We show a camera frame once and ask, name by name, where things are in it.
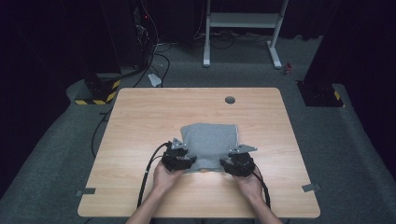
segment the forearm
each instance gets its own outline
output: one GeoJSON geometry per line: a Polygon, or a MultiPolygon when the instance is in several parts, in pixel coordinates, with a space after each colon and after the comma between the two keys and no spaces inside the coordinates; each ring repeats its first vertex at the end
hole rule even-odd
{"type": "Polygon", "coordinates": [[[164,193],[159,190],[153,190],[147,199],[136,209],[134,214],[128,219],[126,224],[144,224],[149,223],[152,215],[163,199],[164,193]]]}
{"type": "Polygon", "coordinates": [[[262,198],[250,198],[247,201],[262,224],[282,224],[262,198]]]}

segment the wooden table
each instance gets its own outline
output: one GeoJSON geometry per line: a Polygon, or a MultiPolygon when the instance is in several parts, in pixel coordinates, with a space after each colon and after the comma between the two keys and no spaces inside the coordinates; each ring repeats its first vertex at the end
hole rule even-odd
{"type": "MultiPolygon", "coordinates": [[[[92,167],[78,213],[83,217],[128,217],[154,150],[193,123],[237,124],[239,143],[257,147],[272,209],[279,217],[318,217],[320,210],[290,120],[275,88],[122,89],[92,167]],[[232,96],[234,104],[225,98],[232,96]]],[[[152,188],[153,163],[145,196],[152,188]]],[[[184,174],[155,217],[254,217],[233,178],[225,173],[184,174]]]]}

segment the human arm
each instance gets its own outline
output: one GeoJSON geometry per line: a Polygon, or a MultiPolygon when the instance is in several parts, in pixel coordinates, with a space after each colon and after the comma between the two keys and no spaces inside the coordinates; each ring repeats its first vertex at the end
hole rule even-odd
{"type": "Polygon", "coordinates": [[[242,177],[233,175],[233,179],[262,224],[282,224],[262,198],[262,183],[256,176],[242,177]]]}
{"type": "Polygon", "coordinates": [[[169,172],[161,161],[154,170],[154,183],[146,200],[134,211],[126,224],[149,223],[166,193],[175,185],[184,171],[169,172]]]}

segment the tape strip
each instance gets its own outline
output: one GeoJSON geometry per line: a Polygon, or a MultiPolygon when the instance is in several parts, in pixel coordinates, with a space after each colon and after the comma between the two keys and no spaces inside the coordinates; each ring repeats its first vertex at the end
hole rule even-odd
{"type": "Polygon", "coordinates": [[[304,186],[303,186],[304,192],[308,192],[308,191],[311,191],[311,190],[313,190],[314,192],[316,192],[316,191],[318,191],[318,190],[320,190],[320,189],[321,189],[321,187],[320,187],[319,184],[309,184],[309,185],[304,185],[304,186]]]}
{"type": "Polygon", "coordinates": [[[117,93],[117,87],[120,85],[120,80],[112,83],[111,90],[102,99],[75,99],[76,105],[109,105],[113,101],[117,93]]]}
{"type": "Polygon", "coordinates": [[[78,190],[76,192],[77,197],[81,197],[83,194],[94,194],[96,189],[84,189],[84,190],[78,190]]]}

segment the round hole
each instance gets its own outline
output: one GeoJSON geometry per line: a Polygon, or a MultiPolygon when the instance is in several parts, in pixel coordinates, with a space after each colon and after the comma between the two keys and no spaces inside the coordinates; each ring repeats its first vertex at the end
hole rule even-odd
{"type": "Polygon", "coordinates": [[[227,96],[225,98],[225,103],[232,105],[233,103],[235,103],[235,98],[233,98],[232,96],[227,96]]]}

